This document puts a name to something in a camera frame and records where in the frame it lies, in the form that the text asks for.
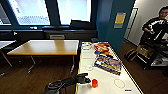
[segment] magazine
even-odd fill
[[[99,67],[110,73],[120,75],[122,61],[107,56],[99,55],[94,63],[94,66]]]

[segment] window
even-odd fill
[[[6,16],[5,11],[3,10],[0,4],[0,25],[11,25],[8,17]]]
[[[20,25],[50,25],[44,0],[8,0]]]
[[[90,21],[91,0],[57,0],[60,21],[68,25],[72,20]]]

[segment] white wall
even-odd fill
[[[142,26],[145,22],[153,17],[158,16],[158,11],[161,7],[168,6],[168,0],[136,0],[134,8],[138,8],[138,13],[134,21],[133,27],[130,31],[128,40],[135,45],[139,44],[140,38],[143,34]],[[127,39],[129,30],[126,31],[124,38]]]

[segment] table leg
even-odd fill
[[[74,67],[75,67],[75,60],[74,60],[74,55],[73,55],[73,64],[72,64],[72,68],[71,68],[71,71],[70,71],[70,74],[73,72],[74,70]]]
[[[36,65],[36,62],[35,62],[33,56],[30,56],[30,57],[31,57],[31,59],[32,59],[32,61],[33,61],[34,64],[28,69],[28,73],[30,73],[31,70],[32,70],[32,69],[34,68],[34,66]]]
[[[8,71],[12,67],[12,64],[10,63],[10,61],[8,60],[8,58],[5,56],[5,54],[2,51],[0,51],[0,52],[3,55],[3,57],[5,58],[5,60],[8,62],[8,64],[10,65],[9,68],[7,68],[6,70],[4,70],[4,72],[0,74],[0,76],[2,76],[2,75],[5,75],[5,72]]]

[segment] box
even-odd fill
[[[143,56],[150,57],[153,52],[153,49],[151,49],[150,47],[147,47],[145,45],[139,45],[137,47],[136,51]]]

